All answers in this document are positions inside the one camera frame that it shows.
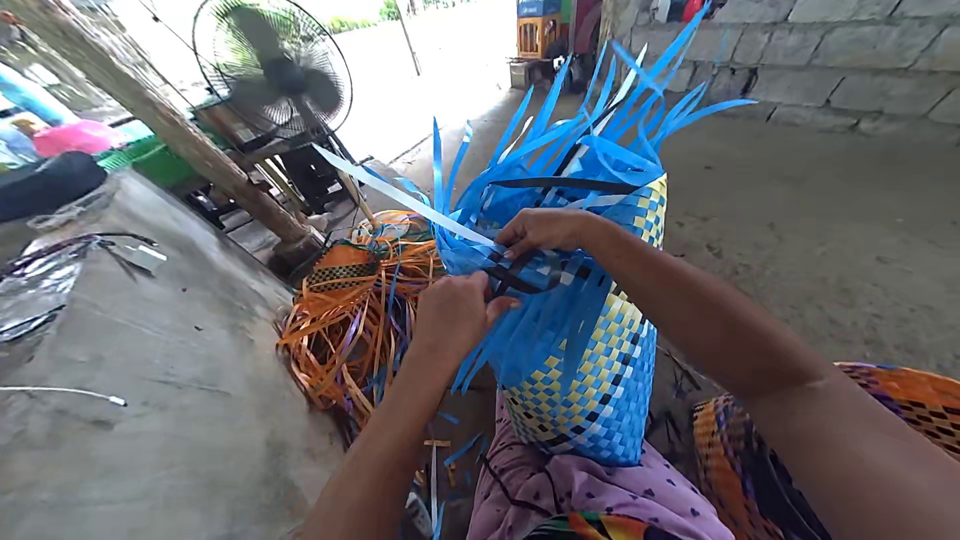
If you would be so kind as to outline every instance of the fan grille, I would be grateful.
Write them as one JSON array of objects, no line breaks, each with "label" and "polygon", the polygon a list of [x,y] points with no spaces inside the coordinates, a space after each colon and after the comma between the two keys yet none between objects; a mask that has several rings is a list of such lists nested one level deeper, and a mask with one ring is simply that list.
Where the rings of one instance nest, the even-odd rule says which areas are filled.
[{"label": "fan grille", "polygon": [[[353,101],[347,63],[340,47],[317,19],[289,0],[206,0],[201,4],[194,17],[193,45],[201,72],[216,96],[227,100],[241,84],[267,84],[256,49],[229,16],[241,7],[262,13],[276,32],[279,48],[294,63],[304,69],[321,70],[329,77],[341,98],[334,110],[323,111],[306,94],[297,99],[331,131],[343,125]],[[265,96],[261,96],[261,101],[269,103],[252,105],[247,103],[250,100],[228,100],[227,103],[260,132],[268,133],[276,128],[277,136],[289,138],[306,131],[307,122],[298,113],[293,99],[279,93],[276,99],[263,98]]]}]

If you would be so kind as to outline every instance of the blue woven basket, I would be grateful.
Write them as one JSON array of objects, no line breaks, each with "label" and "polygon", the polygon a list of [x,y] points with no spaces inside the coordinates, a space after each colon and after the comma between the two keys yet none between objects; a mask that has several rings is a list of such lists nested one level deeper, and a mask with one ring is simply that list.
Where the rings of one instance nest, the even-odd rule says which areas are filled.
[{"label": "blue woven basket", "polygon": [[[434,200],[399,179],[414,196],[318,148],[333,165],[429,219],[450,274],[484,270],[496,295],[521,300],[464,361],[454,389],[466,389],[490,365],[504,389],[519,437],[550,453],[575,453],[607,465],[636,464],[646,423],[657,330],[589,254],[530,252],[502,257],[491,241],[525,208],[581,208],[603,215],[659,247],[666,212],[666,174],[658,156],[663,140],[713,112],[753,103],[735,100],[695,110],[708,84],[668,110],[664,89],[677,71],[705,10],[649,69],[613,43],[596,106],[585,100],[575,117],[548,125],[569,63],[539,113],[511,141],[533,89],[493,152],[489,167],[451,205],[453,183],[472,138],[469,123],[448,178],[434,122]],[[604,46],[599,66],[607,53]],[[617,59],[629,68],[612,92]],[[587,96],[593,95],[598,73]],[[624,135],[636,137],[624,143]]]}]

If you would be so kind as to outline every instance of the white plastic strip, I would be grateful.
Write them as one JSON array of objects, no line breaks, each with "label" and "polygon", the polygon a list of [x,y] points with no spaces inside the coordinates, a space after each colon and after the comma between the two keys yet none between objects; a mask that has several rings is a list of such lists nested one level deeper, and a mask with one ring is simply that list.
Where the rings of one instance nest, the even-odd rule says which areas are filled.
[{"label": "white plastic strip", "polygon": [[453,221],[452,219],[446,217],[445,215],[425,205],[421,201],[418,201],[417,199],[403,192],[399,188],[394,187],[390,184],[387,184],[386,182],[383,182],[382,180],[376,178],[374,175],[364,170],[363,167],[359,167],[357,165],[350,163],[347,160],[344,160],[343,158],[340,158],[339,156],[335,156],[332,153],[325,150],[325,148],[321,148],[316,144],[314,144],[313,147],[317,149],[317,152],[320,152],[320,155],[323,156],[324,159],[327,160],[327,162],[329,162],[334,167],[337,167],[338,169],[352,176],[354,179],[366,184],[369,187],[372,187],[373,189],[376,189],[380,193],[383,193],[384,195],[404,205],[408,209],[411,209],[414,212],[422,215],[423,217],[432,221],[434,224],[440,227],[443,227],[444,229],[447,229],[451,233],[458,234],[466,238],[467,240],[472,240],[478,244],[483,244],[485,246],[491,246],[491,247],[495,245],[493,240],[490,240],[489,238],[478,233],[477,231],[472,231],[471,229],[468,229],[464,225],[461,225],[456,221]]},{"label": "white plastic strip", "polygon": [[[643,64],[643,58],[645,56],[647,56],[647,43],[643,44],[643,48],[640,49],[640,54],[636,55],[636,65]],[[623,99],[627,95],[627,92],[630,90],[630,87],[634,85],[634,79],[636,79],[636,71],[631,69],[630,73],[627,73],[627,77],[624,78],[623,84],[620,85],[620,88],[616,91],[616,95],[613,96],[613,99],[610,101],[610,105],[619,102],[621,99]],[[606,118],[601,120],[600,123],[597,124],[597,127],[596,129],[593,130],[593,132],[596,134],[603,133],[603,129],[607,127],[607,122],[610,122],[610,119],[614,117],[615,113],[616,111],[613,111],[610,114],[608,114]],[[571,173],[574,172],[573,164],[577,163],[580,160],[580,158],[582,158],[584,154],[587,153],[588,148],[589,147],[586,144],[580,145],[580,148],[577,149],[577,153],[573,155],[573,159],[570,160],[570,163],[566,166],[566,169],[563,172],[563,176],[569,176]]]},{"label": "white plastic strip", "polygon": [[437,445],[433,445],[433,457],[430,463],[430,522],[437,530]]},{"label": "white plastic strip", "polygon": [[80,394],[82,396],[90,396],[91,398],[100,398],[101,400],[107,400],[114,405],[127,406],[127,400],[123,398],[118,398],[116,396],[108,396],[106,394],[98,394],[97,392],[91,392],[89,390],[80,390],[78,388],[55,388],[52,386],[0,386],[0,391],[2,392],[66,392],[68,394]]},{"label": "white plastic strip", "polygon": [[496,161],[497,163],[500,163],[501,161],[503,161],[507,156],[510,155],[511,152],[514,151],[514,146],[516,146],[516,144],[520,141],[520,139],[523,137],[523,134],[527,133],[527,128],[530,127],[530,123],[533,121],[534,121],[534,117],[531,115],[529,118],[527,118],[526,122],[523,122],[523,129],[520,130],[520,135],[517,135],[516,138],[514,139],[514,142],[511,142],[510,146],[508,146],[507,149],[503,151],[503,154],[500,154],[500,158]]},{"label": "white plastic strip", "polygon": [[[596,199],[593,199],[593,202],[590,203],[592,207],[609,207],[615,205],[623,200],[626,195],[601,195]],[[584,207],[584,203],[587,201],[586,198],[580,199],[579,201],[574,201],[569,205],[566,205],[565,209],[581,209]]]}]

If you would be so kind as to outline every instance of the hand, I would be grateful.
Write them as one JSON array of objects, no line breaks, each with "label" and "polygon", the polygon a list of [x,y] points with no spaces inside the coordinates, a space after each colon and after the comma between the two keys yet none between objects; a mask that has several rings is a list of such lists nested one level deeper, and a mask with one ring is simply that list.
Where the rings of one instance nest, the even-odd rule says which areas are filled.
[{"label": "hand", "polygon": [[496,236],[514,259],[532,249],[573,251],[584,247],[592,226],[603,218],[586,210],[522,209]]},{"label": "hand", "polygon": [[506,296],[488,303],[490,295],[485,272],[446,276],[427,287],[417,303],[417,325],[404,365],[409,359],[426,370],[422,373],[440,373],[446,384],[500,315],[520,305]]}]

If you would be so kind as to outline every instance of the concrete block wall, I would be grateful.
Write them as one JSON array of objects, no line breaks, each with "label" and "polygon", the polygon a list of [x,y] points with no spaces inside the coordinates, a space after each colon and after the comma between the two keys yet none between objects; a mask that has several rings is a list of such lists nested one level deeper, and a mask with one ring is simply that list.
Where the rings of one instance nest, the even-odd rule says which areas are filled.
[{"label": "concrete block wall", "polygon": [[[605,0],[601,36],[647,43],[652,65],[684,26],[657,22],[659,4]],[[759,102],[729,114],[960,145],[960,0],[714,4],[670,90],[708,82],[709,102]]]}]

